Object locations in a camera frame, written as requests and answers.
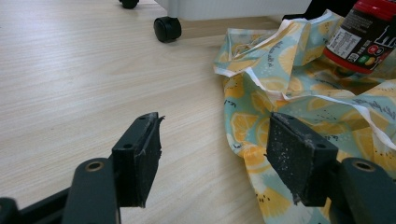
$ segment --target screw hole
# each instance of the screw hole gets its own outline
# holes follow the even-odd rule
[[[124,148],[131,148],[132,145],[131,145],[131,144],[125,144],[123,147],[124,147]]]
[[[317,144],[317,147],[320,147],[320,148],[325,148],[326,146],[325,146],[325,145],[323,145],[323,144],[321,144],[321,143],[319,143],[319,144]]]
[[[374,166],[372,166],[364,161],[355,161],[355,162],[353,162],[353,165],[356,168],[366,171],[366,172],[372,172],[375,170]]]
[[[102,169],[104,166],[105,165],[101,161],[93,161],[85,167],[85,170],[88,172],[95,172]]]

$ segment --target black caster wheel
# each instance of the black caster wheel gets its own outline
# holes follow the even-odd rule
[[[139,0],[120,0],[124,8],[132,9],[136,7]]]
[[[160,17],[154,21],[157,39],[163,43],[173,41],[181,36],[181,25],[177,18]]]

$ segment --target red jar lid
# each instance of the red jar lid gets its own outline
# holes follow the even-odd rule
[[[396,3],[389,0],[359,0],[354,8],[385,21],[391,21],[396,15]]]

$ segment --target black metal bracket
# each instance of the black metal bracket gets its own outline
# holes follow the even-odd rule
[[[111,156],[84,161],[72,185],[22,210],[0,198],[0,224],[119,224],[120,207],[145,207],[161,157],[163,117],[137,118]]]
[[[273,113],[267,159],[305,206],[332,200],[331,223],[396,223],[396,185],[373,162],[336,160],[338,148],[298,119]]]

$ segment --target cloth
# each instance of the cloth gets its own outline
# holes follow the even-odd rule
[[[339,147],[337,160],[364,158],[396,178],[396,57],[370,75],[322,55],[344,18],[326,11],[283,20],[276,31],[229,29],[214,70],[224,78],[225,131],[245,160],[266,223],[329,223],[324,207],[295,202],[265,158],[270,112],[301,120]]]

